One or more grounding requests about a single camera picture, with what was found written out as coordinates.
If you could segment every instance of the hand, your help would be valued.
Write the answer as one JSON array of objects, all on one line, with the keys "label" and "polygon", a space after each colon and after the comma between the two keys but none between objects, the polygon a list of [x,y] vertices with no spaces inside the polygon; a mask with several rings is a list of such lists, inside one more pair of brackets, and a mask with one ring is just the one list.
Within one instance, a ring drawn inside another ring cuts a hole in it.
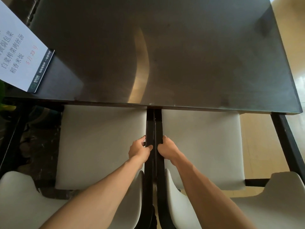
[{"label": "hand", "polygon": [[150,155],[150,151],[153,149],[152,145],[143,147],[145,138],[146,138],[146,136],[144,135],[140,139],[134,141],[132,143],[132,146],[130,146],[130,149],[128,152],[129,159],[137,158],[140,162],[141,167],[142,167],[143,163],[147,161],[147,159]]},{"label": "hand", "polygon": [[175,165],[176,160],[182,155],[175,143],[166,135],[163,136],[163,144],[158,145],[158,151],[165,159],[170,160],[173,165]]}]

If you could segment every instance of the tabletop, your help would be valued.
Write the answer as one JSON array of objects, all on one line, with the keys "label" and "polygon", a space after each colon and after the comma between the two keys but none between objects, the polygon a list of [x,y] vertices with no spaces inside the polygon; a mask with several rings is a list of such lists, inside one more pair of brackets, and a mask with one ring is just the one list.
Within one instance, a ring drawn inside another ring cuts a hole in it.
[{"label": "tabletop", "polygon": [[41,0],[30,28],[56,56],[8,97],[302,112],[269,0]]}]

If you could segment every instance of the person's left hand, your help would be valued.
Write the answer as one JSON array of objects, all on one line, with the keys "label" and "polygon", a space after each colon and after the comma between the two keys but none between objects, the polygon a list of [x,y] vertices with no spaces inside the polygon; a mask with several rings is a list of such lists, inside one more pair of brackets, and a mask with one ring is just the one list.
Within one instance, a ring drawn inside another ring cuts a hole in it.
[{"label": "person's left hand", "polygon": [[130,146],[130,149],[128,152],[129,159],[131,159],[133,157],[138,158],[139,162],[141,163],[141,166],[143,165],[144,162],[147,161],[147,159],[150,155],[150,151],[153,149],[152,145],[143,147],[145,138],[146,138],[146,136],[144,135],[140,139],[134,141],[132,143],[132,146]]}]

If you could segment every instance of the white paper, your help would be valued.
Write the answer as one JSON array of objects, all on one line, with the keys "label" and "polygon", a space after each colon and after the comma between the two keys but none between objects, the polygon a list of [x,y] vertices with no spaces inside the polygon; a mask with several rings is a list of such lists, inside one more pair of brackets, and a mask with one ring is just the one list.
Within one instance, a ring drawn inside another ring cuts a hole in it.
[{"label": "white paper", "polygon": [[0,79],[27,91],[47,49],[0,0]]}]

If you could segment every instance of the forearm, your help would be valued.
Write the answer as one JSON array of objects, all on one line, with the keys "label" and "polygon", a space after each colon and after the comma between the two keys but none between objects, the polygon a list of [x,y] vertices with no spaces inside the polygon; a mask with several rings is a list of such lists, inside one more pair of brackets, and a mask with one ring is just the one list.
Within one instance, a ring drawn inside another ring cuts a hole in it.
[{"label": "forearm", "polygon": [[108,228],[141,165],[139,163],[137,157],[126,161],[65,204],[41,229]]},{"label": "forearm", "polygon": [[255,229],[239,207],[181,152],[175,166],[202,228]]}]

